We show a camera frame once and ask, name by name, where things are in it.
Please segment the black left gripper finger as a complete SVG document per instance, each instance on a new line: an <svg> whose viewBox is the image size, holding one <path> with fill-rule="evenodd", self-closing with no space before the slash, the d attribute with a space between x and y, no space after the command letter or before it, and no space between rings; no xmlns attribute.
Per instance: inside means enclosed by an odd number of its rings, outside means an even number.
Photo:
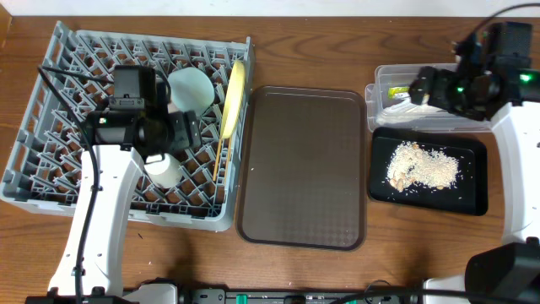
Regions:
<svg viewBox="0 0 540 304"><path fill-rule="evenodd" d="M191 148L198 148L202 145L201 134L199 131L198 119L195 111L187 111L184 113L186 119L186 130Z"/></svg>
<svg viewBox="0 0 540 304"><path fill-rule="evenodd" d="M189 129L185 115L178 111L169 115L173 130L169 151L180 151L190 146Z"/></svg>

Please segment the green yellow snack wrapper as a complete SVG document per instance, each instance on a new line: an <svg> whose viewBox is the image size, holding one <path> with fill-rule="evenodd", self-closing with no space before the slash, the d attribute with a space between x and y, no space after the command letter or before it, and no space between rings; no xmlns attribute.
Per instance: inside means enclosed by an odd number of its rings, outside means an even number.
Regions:
<svg viewBox="0 0 540 304"><path fill-rule="evenodd" d="M390 100L405 100L410 97L408 86L391 87L387 91L387 97Z"/></svg>

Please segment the light blue bowl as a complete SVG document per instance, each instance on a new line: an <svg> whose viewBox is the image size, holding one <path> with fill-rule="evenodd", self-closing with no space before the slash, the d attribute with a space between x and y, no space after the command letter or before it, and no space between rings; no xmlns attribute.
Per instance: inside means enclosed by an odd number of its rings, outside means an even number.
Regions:
<svg viewBox="0 0 540 304"><path fill-rule="evenodd" d="M200 69L189 67L168 76L170 84L169 113L194 111L197 117L213 104L215 93L210 78Z"/></svg>

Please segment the white cup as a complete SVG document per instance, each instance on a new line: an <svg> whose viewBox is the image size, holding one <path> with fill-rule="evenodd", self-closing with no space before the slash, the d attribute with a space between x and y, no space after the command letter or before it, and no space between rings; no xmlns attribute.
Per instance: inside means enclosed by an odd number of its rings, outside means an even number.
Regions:
<svg viewBox="0 0 540 304"><path fill-rule="evenodd" d="M181 181L180 166L181 164L176 158L163 153L148 156L145 160L144 170L156 186L172 188Z"/></svg>

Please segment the wooden chopstick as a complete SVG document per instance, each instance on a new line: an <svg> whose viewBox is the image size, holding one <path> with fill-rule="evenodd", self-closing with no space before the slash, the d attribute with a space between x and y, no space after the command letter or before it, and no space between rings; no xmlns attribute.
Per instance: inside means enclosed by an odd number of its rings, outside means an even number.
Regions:
<svg viewBox="0 0 540 304"><path fill-rule="evenodd" d="M231 135L229 137L229 142L228 142L228 147L227 147L227 155L226 155L226 159L225 159L225 174L224 174L224 177L227 176L227 170L228 170L228 167L229 167L229 162L230 162L230 157L231 157L231 154L232 154L233 147L234 147L234 138Z"/></svg>
<svg viewBox="0 0 540 304"><path fill-rule="evenodd" d="M217 148L215 162L214 162L214 169L213 169L213 182L217 181L217 175L219 173L222 143L223 143L223 138L219 138L218 148Z"/></svg>

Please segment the yellow plate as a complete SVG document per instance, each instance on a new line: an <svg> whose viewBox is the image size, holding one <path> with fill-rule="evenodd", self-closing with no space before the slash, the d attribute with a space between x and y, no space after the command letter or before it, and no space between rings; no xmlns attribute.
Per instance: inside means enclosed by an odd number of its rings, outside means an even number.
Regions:
<svg viewBox="0 0 540 304"><path fill-rule="evenodd" d="M221 138L229 138L235 130L240 113L246 81L246 68L242 61L234 62L227 93L225 95L224 112L220 129Z"/></svg>

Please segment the leftover rice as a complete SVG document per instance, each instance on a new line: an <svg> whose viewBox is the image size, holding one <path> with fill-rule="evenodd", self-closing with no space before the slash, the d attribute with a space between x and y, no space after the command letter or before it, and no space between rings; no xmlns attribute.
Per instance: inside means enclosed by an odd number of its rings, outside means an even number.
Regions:
<svg viewBox="0 0 540 304"><path fill-rule="evenodd" d="M394 149L386 167L386 181L399 193L412 192L414 187L452 188L459 174L457 158L443 149L427 149L411 141L404 141Z"/></svg>

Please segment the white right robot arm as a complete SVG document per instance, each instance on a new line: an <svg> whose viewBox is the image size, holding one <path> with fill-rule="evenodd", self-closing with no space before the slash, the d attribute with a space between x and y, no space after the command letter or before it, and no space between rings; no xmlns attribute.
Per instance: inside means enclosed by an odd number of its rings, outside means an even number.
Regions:
<svg viewBox="0 0 540 304"><path fill-rule="evenodd" d="M539 72L531 67L531 41L531 24L494 23L482 43L471 33L456 45L456 70L424 67L411 83L412 103L489 122L505 195L501 246L470 258L462 275L426 280L423 303L539 301Z"/></svg>

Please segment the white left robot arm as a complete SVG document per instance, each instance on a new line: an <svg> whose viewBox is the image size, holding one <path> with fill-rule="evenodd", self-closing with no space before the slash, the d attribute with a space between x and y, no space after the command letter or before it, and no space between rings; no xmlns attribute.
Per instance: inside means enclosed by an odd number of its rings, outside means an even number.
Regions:
<svg viewBox="0 0 540 304"><path fill-rule="evenodd" d="M170 113L171 88L164 74L140 65L117 65L113 96L79 119L52 84L51 69L38 69L67 111L81 138L82 170L73 222L47 293L28 303L179 303L181 288L156 278L125 291L122 254L132 197L151 155L166 156L190 145L180 134L184 113Z"/></svg>

